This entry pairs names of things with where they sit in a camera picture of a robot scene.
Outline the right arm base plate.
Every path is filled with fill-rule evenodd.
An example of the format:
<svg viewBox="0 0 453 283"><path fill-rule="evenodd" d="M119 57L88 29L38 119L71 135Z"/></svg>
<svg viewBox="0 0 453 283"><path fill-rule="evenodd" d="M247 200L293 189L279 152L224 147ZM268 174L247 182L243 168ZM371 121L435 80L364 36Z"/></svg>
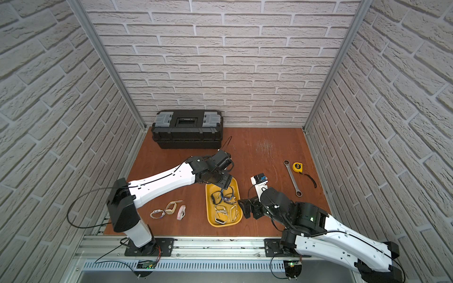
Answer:
<svg viewBox="0 0 453 283"><path fill-rule="evenodd" d="M286 257L286 258L311 258L311 255L300 255L296 252L294 242L282 242L280 238L265 238L264 251L266 257Z"/></svg>

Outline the black digital watch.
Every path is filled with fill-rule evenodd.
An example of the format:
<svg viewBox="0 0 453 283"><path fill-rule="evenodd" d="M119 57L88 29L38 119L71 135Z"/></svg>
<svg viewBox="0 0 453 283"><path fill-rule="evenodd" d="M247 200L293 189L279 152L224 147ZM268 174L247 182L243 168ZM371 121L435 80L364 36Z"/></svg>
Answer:
<svg viewBox="0 0 453 283"><path fill-rule="evenodd" d="M223 201L222 193L220 191L213 192L211 194L211 201L214 206L219 205Z"/></svg>

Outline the beige strap watch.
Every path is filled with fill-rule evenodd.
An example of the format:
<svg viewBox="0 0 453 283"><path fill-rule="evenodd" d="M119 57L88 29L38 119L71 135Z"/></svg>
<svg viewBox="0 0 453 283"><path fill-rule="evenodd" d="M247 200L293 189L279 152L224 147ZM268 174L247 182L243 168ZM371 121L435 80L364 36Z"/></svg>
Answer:
<svg viewBox="0 0 453 283"><path fill-rule="evenodd" d="M228 211L224 206L215 206L215 215L225 215L228 216Z"/></svg>

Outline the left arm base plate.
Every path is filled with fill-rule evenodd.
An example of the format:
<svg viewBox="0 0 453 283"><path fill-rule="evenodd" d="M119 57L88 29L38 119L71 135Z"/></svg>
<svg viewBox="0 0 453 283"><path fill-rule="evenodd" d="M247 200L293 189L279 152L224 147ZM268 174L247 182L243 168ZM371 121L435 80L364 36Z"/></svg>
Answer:
<svg viewBox="0 0 453 283"><path fill-rule="evenodd" d="M132 240L126 244L126 257L170 257L175 238L153 238L152 241L141 248L135 246Z"/></svg>

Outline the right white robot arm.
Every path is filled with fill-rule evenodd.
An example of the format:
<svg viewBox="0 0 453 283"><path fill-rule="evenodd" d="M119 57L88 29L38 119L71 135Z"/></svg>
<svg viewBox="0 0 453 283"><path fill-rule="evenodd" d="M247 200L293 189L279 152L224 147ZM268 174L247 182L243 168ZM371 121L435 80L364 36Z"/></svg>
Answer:
<svg viewBox="0 0 453 283"><path fill-rule="evenodd" d="M260 187L257 196L242 199L245 218L267 216L284 226L275 256L314 256L359 273L366 283L404 283L397 263L398 244L378 242L340 223L332 215L306 202L293 202L272 187Z"/></svg>

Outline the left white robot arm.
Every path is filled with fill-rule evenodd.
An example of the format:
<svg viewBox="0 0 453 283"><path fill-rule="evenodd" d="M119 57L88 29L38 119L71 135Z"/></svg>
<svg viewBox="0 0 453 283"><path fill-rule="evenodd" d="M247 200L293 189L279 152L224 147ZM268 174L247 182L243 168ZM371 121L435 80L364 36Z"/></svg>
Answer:
<svg viewBox="0 0 453 283"><path fill-rule="evenodd" d="M158 250L151 229L139 215L139 208L165 193L195 183L211 183L227 189L232 181L232 168L231 155L219 150L213 156L189 157L175 168L148 178L115 181L106 206L114 232L125 233L129 239L128 256L151 256Z"/></svg>

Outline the blue transparent watch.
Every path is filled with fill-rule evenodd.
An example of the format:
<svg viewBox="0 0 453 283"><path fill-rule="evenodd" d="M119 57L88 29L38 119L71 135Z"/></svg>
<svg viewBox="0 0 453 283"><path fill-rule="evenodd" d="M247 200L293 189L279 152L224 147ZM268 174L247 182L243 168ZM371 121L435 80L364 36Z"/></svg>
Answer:
<svg viewBox="0 0 453 283"><path fill-rule="evenodd" d="M235 205L237 203L234 191L227 192L226 190L221 190L220 195L221 201L226 204Z"/></svg>

